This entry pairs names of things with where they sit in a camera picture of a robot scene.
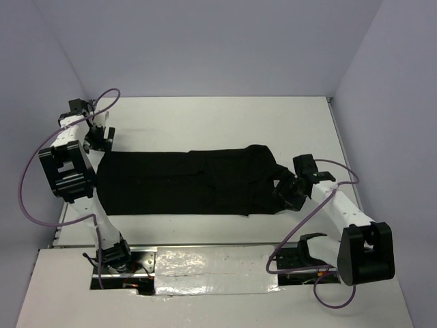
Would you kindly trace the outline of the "black long sleeve shirt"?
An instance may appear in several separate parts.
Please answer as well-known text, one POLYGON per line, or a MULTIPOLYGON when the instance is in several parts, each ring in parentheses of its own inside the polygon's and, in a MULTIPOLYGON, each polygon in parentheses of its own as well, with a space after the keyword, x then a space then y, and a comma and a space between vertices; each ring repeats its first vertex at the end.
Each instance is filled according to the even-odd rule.
POLYGON ((291 176, 267 146, 189 152, 109 152, 97 169, 108 215, 273 215, 291 176))

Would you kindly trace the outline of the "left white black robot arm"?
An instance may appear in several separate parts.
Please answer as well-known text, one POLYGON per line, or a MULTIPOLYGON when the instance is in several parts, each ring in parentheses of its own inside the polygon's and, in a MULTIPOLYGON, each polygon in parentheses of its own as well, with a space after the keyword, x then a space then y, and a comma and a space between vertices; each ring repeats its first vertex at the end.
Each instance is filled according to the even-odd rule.
POLYGON ((82 99, 69 102, 70 110, 60 115, 63 131, 50 147, 41 149, 38 158, 53 194, 69 203, 91 232, 96 246, 96 268, 125 273, 134 256, 121 232, 109 221, 97 195, 97 175, 88 157, 90 150, 101 154, 112 150, 115 129, 105 126, 107 114, 72 123, 94 114, 82 99))

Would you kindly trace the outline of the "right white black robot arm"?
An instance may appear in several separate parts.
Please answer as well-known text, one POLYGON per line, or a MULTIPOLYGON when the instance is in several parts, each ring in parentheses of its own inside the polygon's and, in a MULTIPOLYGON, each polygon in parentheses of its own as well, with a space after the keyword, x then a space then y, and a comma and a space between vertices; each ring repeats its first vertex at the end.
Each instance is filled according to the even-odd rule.
POLYGON ((299 211, 306 200, 313 200, 317 206, 283 239, 269 260, 279 262, 285 243, 320 211, 334 223, 341 238, 336 241, 324 233, 302 235, 294 256, 296 266, 278 269, 275 273, 334 269, 348 286, 393 279, 395 259, 390 226, 374 221, 361 211, 341 191, 345 183, 336 181, 330 172, 321 172, 318 160, 312 155, 297 156, 293 164, 295 172, 278 181, 274 195, 293 211, 299 211))

